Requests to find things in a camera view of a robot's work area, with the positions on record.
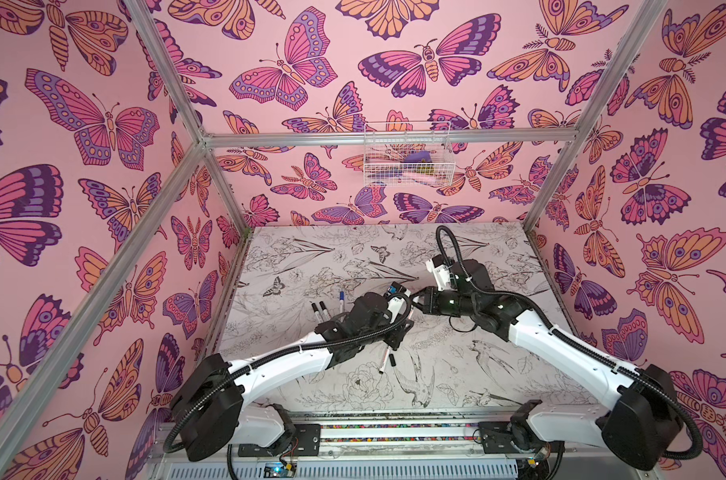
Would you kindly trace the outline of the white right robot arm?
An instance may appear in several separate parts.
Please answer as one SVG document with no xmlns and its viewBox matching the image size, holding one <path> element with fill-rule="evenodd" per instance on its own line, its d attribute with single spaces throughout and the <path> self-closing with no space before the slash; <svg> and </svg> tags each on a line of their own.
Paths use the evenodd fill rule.
<svg viewBox="0 0 726 480">
<path fill-rule="evenodd" d="M 560 411 L 530 400 L 510 420 L 520 450 L 562 441 L 608 449 L 636 469 L 649 471 L 671 456 L 670 446 L 685 430 L 670 374 L 655 366 L 638 367 L 567 333 L 538 312 L 529 298 L 494 289 L 474 260 L 426 263 L 435 283 L 417 292 L 425 315 L 465 317 L 479 329 L 527 350 L 575 381 L 597 402 L 594 409 Z"/>
</svg>

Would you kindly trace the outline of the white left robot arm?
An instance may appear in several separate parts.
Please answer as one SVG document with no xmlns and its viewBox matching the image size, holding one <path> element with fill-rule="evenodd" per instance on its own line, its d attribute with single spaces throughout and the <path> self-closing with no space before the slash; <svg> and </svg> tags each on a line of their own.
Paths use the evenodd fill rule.
<svg viewBox="0 0 726 480">
<path fill-rule="evenodd" d="M 300 377 L 334 368 L 366 346 L 383 342 L 397 349 L 412 327 L 408 290 L 368 292 L 348 312 L 318 324 L 283 348 L 245 360 L 204 358 L 172 399 L 173 426 L 163 451 L 182 451 L 190 461 L 206 459 L 232 443 L 253 444 L 280 454 L 295 428 L 285 409 L 253 402 Z"/>
</svg>

